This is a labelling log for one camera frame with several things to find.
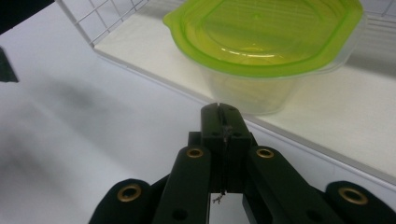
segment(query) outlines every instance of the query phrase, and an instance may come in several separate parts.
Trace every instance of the wire rack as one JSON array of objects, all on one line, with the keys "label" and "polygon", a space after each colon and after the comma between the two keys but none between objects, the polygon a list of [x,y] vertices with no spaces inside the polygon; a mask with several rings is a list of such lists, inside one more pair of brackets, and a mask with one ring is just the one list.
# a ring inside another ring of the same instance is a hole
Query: wire rack
[{"label": "wire rack", "polygon": [[93,47],[149,0],[55,0]]},{"label": "wire rack", "polygon": [[[55,0],[93,47],[149,0]],[[396,29],[396,0],[361,0],[368,18]]]}]

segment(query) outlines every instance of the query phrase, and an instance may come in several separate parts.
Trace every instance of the white table surface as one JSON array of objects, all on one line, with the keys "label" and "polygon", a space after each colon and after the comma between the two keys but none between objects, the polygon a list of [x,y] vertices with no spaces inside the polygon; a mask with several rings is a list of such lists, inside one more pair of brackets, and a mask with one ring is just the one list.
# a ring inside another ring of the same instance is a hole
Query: white table surface
[{"label": "white table surface", "polygon": [[[0,223],[87,223],[115,183],[167,175],[199,131],[207,102],[103,60],[56,4],[0,35],[0,46],[21,81],[0,83]],[[248,124],[314,187],[349,180],[396,208],[390,183]],[[248,223],[244,214],[228,195],[211,220]]]}]

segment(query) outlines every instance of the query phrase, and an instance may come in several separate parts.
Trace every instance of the plastic container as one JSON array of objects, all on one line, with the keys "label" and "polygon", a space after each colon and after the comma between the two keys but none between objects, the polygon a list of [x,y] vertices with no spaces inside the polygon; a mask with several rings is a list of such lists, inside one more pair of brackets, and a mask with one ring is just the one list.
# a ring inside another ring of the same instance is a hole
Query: plastic container
[{"label": "plastic container", "polygon": [[188,0],[163,21],[218,101],[265,114],[304,75],[344,64],[361,18],[358,0]]}]

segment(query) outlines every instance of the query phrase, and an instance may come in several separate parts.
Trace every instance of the container lid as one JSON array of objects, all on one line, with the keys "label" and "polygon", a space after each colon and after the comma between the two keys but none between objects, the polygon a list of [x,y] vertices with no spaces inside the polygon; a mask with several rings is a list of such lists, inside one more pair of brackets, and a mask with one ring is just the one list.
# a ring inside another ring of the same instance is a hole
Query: container lid
[{"label": "container lid", "polygon": [[330,63],[362,15],[359,0],[187,0],[167,14],[179,49],[242,77],[289,77]]}]

